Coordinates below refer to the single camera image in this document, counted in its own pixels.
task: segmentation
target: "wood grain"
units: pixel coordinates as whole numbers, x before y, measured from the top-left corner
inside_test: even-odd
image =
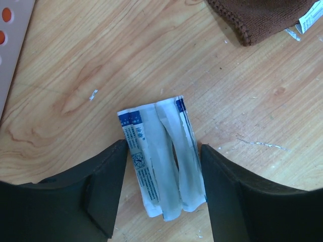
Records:
[[[1,120],[0,179],[66,170],[123,138],[117,111],[184,95],[199,142],[275,182],[321,188],[322,21],[301,42],[283,31],[242,47],[202,0],[37,1]],[[148,218],[129,158],[111,241],[213,241],[207,205]]]

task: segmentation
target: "orange hole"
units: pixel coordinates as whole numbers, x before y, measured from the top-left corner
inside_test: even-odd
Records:
[[[6,40],[5,33],[0,30],[0,44],[3,44]]]
[[[5,8],[2,11],[2,19],[7,23],[11,20],[12,17],[12,13],[11,10],[9,8]]]

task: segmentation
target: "stitched edge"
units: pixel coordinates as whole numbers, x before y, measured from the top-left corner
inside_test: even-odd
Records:
[[[256,43],[251,41],[251,38],[248,34],[249,30],[247,29],[243,21],[241,21],[241,19],[236,14],[228,11],[228,9],[226,9],[219,1],[214,1],[214,0],[207,0],[207,1],[214,9],[215,12],[217,12],[221,17],[225,18],[231,24],[234,25],[234,27],[238,31],[238,34],[240,35],[243,45],[248,46]]]

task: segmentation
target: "blue and white packaging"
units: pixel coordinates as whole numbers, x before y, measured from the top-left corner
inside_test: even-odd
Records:
[[[165,221],[205,202],[197,144],[183,97],[118,112],[149,217]],[[173,154],[176,151],[179,169]]]

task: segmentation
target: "brown cloth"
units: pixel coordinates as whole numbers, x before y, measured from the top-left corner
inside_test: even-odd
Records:
[[[242,44],[257,44],[297,23],[317,0],[207,0],[234,25]]]

